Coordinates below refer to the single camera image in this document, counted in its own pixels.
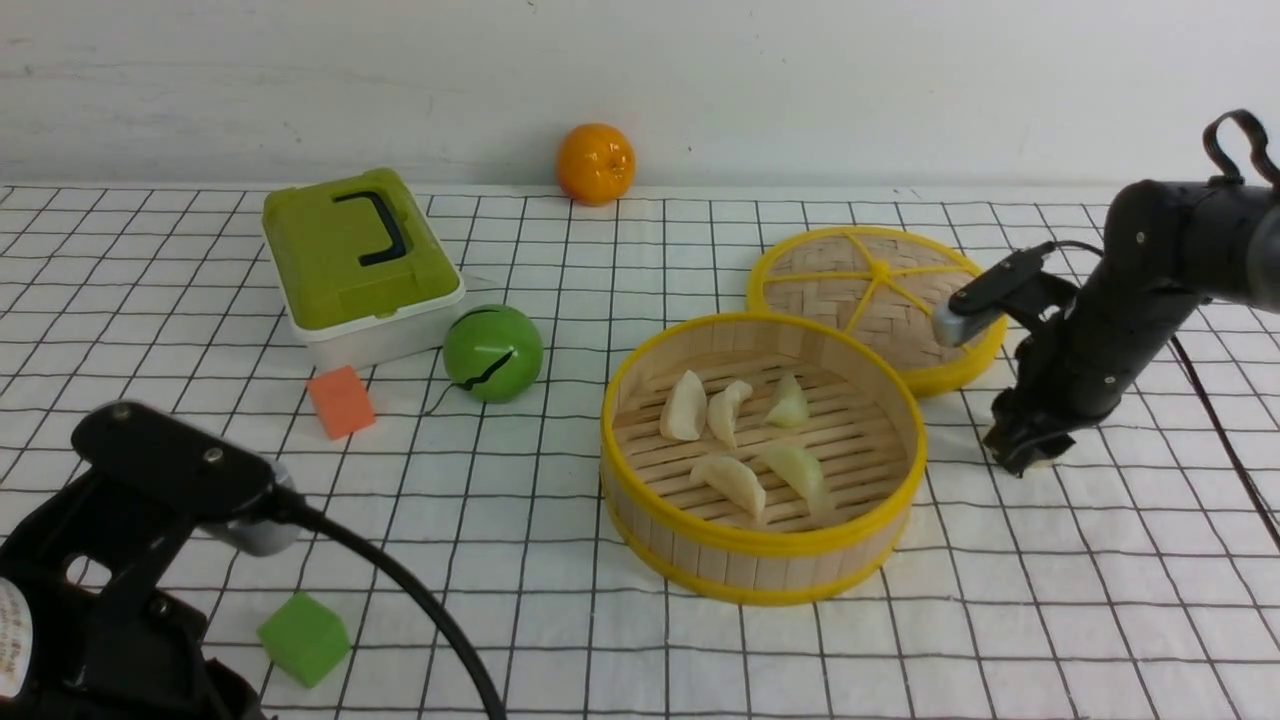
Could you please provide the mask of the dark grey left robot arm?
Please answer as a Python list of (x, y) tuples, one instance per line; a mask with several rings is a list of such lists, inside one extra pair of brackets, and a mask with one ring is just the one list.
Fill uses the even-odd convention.
[(246, 679), (204, 655), (209, 621), (157, 584), (195, 529), (157, 509), (52, 498), (3, 543), (33, 648), (5, 719), (261, 719)]

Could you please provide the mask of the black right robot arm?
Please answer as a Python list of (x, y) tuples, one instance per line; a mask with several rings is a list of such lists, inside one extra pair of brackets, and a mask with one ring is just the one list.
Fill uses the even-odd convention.
[(1129, 184), (1110, 205), (1101, 259), (1082, 286), (1046, 272), (1052, 249), (1010, 254), (948, 302), (961, 319), (1005, 314), (1027, 329), (1015, 384), (993, 401), (984, 439), (1014, 475), (1060, 457), (1073, 432), (1108, 418), (1206, 301), (1277, 310), (1276, 190)]

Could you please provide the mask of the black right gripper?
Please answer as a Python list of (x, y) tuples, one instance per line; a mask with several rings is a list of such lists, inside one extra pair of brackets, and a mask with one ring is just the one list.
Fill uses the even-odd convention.
[(992, 405), (992, 459), (1021, 477), (1033, 452), (1064, 455), (1074, 432), (1107, 419), (1151, 361), (1149, 322), (1134, 299), (1080, 295), (1055, 313), (1016, 351), (1016, 382)]

